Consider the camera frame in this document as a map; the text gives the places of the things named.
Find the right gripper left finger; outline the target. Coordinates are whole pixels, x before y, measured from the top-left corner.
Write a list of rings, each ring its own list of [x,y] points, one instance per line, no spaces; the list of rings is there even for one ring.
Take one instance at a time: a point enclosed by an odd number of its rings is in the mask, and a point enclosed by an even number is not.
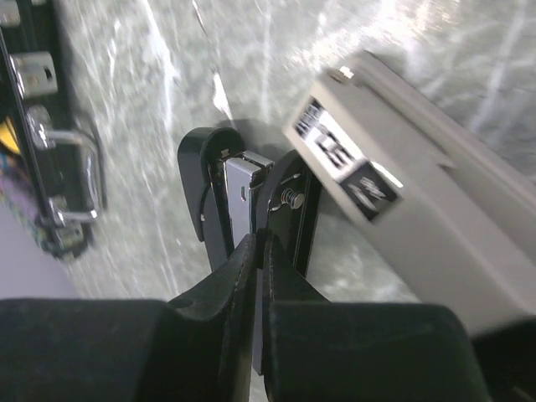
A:
[[[255,246],[171,301],[2,301],[2,400],[247,400]]]

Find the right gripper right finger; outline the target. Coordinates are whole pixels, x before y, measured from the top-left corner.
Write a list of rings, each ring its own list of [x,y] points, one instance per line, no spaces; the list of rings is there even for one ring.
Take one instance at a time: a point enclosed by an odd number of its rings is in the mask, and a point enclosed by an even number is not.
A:
[[[447,307],[335,302],[291,264],[280,239],[259,233],[263,358],[271,401],[478,401],[482,372]]]

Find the grey and black stapler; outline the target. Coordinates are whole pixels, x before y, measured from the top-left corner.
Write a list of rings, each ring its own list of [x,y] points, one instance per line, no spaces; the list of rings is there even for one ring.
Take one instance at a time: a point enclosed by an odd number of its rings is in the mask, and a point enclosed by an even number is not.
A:
[[[535,318],[535,187],[361,51],[327,68],[284,134],[422,302],[472,335]]]

